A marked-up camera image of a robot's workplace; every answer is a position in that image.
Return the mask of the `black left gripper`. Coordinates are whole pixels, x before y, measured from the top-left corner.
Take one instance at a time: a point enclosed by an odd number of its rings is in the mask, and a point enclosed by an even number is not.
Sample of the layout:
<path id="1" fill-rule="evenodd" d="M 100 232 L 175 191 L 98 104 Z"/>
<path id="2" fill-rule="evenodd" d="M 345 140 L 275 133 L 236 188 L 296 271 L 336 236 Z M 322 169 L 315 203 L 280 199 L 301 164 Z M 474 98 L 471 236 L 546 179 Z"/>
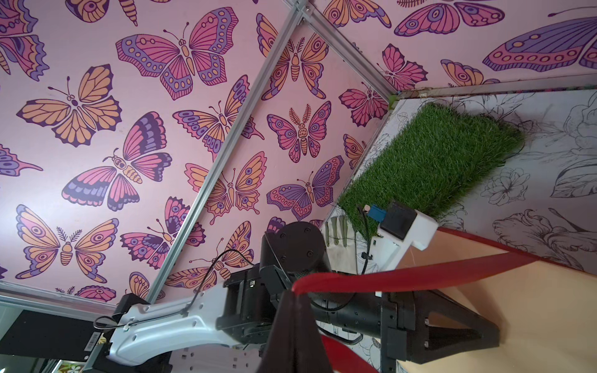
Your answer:
<path id="1" fill-rule="evenodd" d="M 312 297 L 316 320 L 358 337 L 340 341 L 363 348 L 365 360 L 379 353 L 382 372 L 402 361 L 425 364 L 444 357 L 500 346 L 500 329 L 439 291 L 323 294 Z"/>

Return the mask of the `red satin ribbon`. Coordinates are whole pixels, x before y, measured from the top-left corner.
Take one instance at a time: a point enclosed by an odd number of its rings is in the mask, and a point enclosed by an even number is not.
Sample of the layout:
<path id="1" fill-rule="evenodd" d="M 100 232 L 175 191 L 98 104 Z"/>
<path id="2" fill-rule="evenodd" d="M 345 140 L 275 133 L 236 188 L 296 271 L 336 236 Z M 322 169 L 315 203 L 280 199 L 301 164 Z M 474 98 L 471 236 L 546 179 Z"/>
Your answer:
<path id="1" fill-rule="evenodd" d="M 334 273 L 315 273 L 299 279 L 291 292 L 297 295 L 315 293 L 401 293 L 439 291 L 457 287 L 495 275 L 503 274 L 541 260 L 538 256 L 513 250 L 497 242 L 490 242 L 454 230 L 447 234 L 467 242 L 484 244 L 502 250 L 493 256 L 479 256 L 465 260 L 432 264 L 423 267 L 402 268 L 359 276 Z M 331 337 L 322 336 L 323 346 L 333 371 L 373 372 L 374 368 L 354 351 Z"/>

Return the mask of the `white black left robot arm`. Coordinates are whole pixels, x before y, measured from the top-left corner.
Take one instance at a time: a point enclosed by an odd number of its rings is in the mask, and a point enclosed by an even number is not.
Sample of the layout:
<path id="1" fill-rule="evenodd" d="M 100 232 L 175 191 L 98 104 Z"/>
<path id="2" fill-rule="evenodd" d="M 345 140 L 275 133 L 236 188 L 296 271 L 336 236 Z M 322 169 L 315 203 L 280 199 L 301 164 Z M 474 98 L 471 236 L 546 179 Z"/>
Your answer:
<path id="1" fill-rule="evenodd" d="M 395 286 L 387 272 L 334 273 L 322 233 L 294 222 L 264 234 L 261 261 L 222 285 L 200 284 L 194 297 L 158 305 L 124 296 L 115 314 L 118 327 L 90 371 L 170 372 L 171 354 L 184 348 L 268 345 L 283 293 L 308 276 L 335 285 L 312 292 L 305 309 L 320 322 L 378 337 L 386 365 L 497 347 L 498 326 L 444 295 L 432 271 L 405 271 Z"/>

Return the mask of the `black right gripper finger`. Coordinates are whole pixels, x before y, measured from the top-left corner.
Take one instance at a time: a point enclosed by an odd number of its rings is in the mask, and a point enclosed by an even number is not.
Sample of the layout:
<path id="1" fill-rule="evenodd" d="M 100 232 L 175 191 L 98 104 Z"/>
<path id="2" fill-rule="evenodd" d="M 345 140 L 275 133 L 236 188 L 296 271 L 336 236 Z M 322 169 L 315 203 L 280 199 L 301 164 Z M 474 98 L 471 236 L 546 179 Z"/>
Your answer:
<path id="1" fill-rule="evenodd" d="M 258 372 L 332 372 L 310 298 L 286 291 L 281 297 Z"/>

